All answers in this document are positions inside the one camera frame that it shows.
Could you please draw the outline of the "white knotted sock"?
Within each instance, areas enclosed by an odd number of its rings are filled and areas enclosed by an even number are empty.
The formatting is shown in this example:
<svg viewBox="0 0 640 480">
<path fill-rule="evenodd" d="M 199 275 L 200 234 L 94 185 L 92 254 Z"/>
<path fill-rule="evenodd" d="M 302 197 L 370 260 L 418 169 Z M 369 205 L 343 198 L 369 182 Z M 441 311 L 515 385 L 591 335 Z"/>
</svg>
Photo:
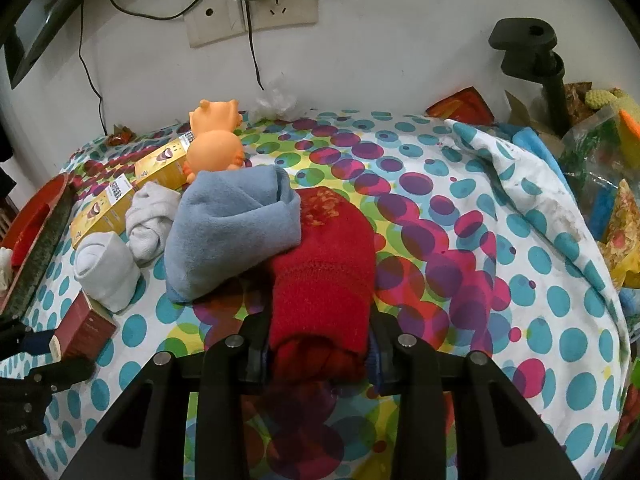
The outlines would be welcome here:
<svg viewBox="0 0 640 480">
<path fill-rule="evenodd" d="M 126 211 L 127 245 L 138 266 L 159 256 L 166 247 L 181 194 L 155 182 L 134 193 Z"/>
</svg>

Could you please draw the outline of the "dark red small box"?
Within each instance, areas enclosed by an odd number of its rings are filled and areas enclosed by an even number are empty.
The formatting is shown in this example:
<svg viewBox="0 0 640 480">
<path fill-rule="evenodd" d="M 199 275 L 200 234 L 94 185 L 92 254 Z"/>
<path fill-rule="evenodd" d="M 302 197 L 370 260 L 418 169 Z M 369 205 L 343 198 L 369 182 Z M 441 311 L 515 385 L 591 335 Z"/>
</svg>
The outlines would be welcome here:
<svg viewBox="0 0 640 480">
<path fill-rule="evenodd" d="M 82 356 L 95 361 L 115 333 L 116 324 L 103 306 L 80 292 L 49 342 L 54 362 Z"/>
</svg>

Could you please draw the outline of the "red round tray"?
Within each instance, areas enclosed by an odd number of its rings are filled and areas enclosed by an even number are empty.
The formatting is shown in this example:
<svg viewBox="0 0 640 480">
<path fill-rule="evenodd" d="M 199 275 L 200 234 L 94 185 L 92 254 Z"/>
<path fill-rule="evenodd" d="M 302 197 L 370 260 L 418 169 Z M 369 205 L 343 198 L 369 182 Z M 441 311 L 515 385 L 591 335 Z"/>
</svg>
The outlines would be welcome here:
<svg viewBox="0 0 640 480">
<path fill-rule="evenodd" d="M 13 276 L 1 294 L 2 318 L 22 316 L 46 273 L 74 203 L 69 174 L 58 174 L 28 201 L 16 216 L 1 246 L 12 250 Z"/>
</svg>

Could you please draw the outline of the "red sock with gold print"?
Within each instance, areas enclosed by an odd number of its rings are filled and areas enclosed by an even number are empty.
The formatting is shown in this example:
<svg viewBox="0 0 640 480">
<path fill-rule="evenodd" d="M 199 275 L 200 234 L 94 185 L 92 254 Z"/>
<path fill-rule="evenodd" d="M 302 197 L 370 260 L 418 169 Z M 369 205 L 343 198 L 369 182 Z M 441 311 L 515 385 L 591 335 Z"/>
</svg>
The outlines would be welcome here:
<svg viewBox="0 0 640 480">
<path fill-rule="evenodd" d="M 359 382 L 375 289 L 374 231 L 337 192 L 300 188 L 300 244 L 269 261 L 273 378 Z"/>
</svg>

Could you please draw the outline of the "white wall socket plate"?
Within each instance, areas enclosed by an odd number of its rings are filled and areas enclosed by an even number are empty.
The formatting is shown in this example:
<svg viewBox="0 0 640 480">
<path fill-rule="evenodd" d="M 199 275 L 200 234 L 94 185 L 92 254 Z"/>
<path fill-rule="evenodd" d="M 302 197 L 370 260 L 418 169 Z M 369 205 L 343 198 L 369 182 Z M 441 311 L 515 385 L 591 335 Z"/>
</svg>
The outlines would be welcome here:
<svg viewBox="0 0 640 480">
<path fill-rule="evenodd" d="M 184 14 L 191 48 L 241 36 L 253 30 L 313 25 L 318 0 L 202 0 Z"/>
</svg>

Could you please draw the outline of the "orange rubber toy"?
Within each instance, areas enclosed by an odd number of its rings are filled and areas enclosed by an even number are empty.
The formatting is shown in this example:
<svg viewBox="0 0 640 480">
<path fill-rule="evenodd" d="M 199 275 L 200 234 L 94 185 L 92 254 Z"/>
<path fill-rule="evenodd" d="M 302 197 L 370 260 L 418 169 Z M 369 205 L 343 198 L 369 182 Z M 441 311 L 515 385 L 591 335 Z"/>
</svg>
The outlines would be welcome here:
<svg viewBox="0 0 640 480">
<path fill-rule="evenodd" d="M 201 100 L 189 113 L 193 140 L 186 150 L 182 171 L 186 183 L 201 171 L 238 170 L 244 166 L 244 148 L 235 130 L 242 122 L 237 100 Z"/>
</svg>

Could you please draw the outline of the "light blue sock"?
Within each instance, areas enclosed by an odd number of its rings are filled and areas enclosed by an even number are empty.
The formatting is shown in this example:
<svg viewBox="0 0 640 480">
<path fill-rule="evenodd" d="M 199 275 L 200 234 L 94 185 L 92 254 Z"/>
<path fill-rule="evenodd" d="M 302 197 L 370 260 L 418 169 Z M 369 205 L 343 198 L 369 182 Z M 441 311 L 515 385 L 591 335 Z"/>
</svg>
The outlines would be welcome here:
<svg viewBox="0 0 640 480">
<path fill-rule="evenodd" d="M 201 171 L 181 197 L 166 242 L 167 298 L 198 300 L 301 238 L 300 197 L 284 169 Z"/>
</svg>

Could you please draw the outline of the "red snack packet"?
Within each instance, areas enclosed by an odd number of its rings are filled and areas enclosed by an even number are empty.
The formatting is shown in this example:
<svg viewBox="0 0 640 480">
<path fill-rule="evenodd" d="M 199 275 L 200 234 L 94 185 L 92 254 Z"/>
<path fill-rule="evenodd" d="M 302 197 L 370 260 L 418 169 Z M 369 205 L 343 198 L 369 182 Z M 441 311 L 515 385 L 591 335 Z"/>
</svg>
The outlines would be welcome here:
<svg viewBox="0 0 640 480">
<path fill-rule="evenodd" d="M 466 87 L 441 99 L 427 107 L 425 115 L 469 125 L 490 126 L 495 121 L 494 114 L 474 87 Z"/>
</svg>

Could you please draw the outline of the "yellow smiley box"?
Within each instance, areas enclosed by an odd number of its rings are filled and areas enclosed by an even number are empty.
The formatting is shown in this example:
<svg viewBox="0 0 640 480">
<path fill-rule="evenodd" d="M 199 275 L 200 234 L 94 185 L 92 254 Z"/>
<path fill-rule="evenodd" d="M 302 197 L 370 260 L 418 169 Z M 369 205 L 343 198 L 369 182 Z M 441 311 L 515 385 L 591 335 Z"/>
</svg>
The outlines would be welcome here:
<svg viewBox="0 0 640 480">
<path fill-rule="evenodd" d="M 124 232 L 126 212 L 135 192 L 126 174 L 121 174 L 108 184 L 87 207 L 76 214 L 70 224 L 73 248 L 92 233 Z"/>
<path fill-rule="evenodd" d="M 183 164 L 194 136 L 191 131 L 167 142 L 134 165 L 134 184 L 140 190 L 145 183 L 155 182 L 171 190 L 180 190 L 186 184 Z"/>
</svg>

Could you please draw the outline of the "polka dot tablecloth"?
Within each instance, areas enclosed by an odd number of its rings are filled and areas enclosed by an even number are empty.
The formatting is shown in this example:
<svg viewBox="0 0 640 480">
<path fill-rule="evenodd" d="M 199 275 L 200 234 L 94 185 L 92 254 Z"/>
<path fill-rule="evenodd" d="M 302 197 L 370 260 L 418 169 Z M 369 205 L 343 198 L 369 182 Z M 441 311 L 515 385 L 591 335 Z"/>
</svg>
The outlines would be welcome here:
<svg viewBox="0 0 640 480">
<path fill-rule="evenodd" d="M 334 188 L 375 232 L 376 302 L 404 332 L 464 356 L 491 353 L 548 425 L 584 479 L 603 479 L 622 414 L 626 323 L 584 222 L 562 226 L 534 205 L 542 177 L 524 177 L 506 140 L 469 127 L 389 112 L 309 113 L 236 130 L 249 163 L 277 165 L 301 188 Z M 186 122 L 130 144 L 94 140 L 62 171 L 78 209 L 134 162 L 189 130 Z M 185 356 L 236 332 L 259 309 L 231 282 L 209 304 L 166 296 L 163 257 L 142 268 L 131 307 L 98 357 L 96 376 L 56 394 L 44 434 L 27 441 L 49 479 L 61 477 L 107 408 L 156 350 Z M 399 400 L 368 385 L 309 385 L 245 404 L 254 479 L 383 479 L 390 473 Z"/>
</svg>

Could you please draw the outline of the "small red wrapper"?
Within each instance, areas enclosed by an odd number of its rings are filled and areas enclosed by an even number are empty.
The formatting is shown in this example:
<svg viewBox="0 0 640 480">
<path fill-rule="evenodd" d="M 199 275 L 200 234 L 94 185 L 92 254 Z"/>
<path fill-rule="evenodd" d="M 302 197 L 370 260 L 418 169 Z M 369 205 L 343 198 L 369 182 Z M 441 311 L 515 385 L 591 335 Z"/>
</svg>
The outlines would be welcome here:
<svg viewBox="0 0 640 480">
<path fill-rule="evenodd" d="M 113 132 L 107 137 L 107 146 L 119 146 L 132 142 L 136 138 L 136 134 L 128 127 L 123 125 L 114 125 Z"/>
</svg>

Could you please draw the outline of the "clear bag of toys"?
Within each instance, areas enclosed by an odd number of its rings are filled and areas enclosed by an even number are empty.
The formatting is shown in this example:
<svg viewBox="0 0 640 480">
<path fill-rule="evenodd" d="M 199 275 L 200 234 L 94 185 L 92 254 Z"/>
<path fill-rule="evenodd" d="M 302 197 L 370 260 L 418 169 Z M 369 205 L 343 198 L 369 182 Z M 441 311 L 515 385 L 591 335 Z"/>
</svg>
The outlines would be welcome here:
<svg viewBox="0 0 640 480">
<path fill-rule="evenodd" d="M 639 287 L 639 102 L 619 88 L 567 84 L 572 128 L 560 166 L 614 286 Z"/>
</svg>

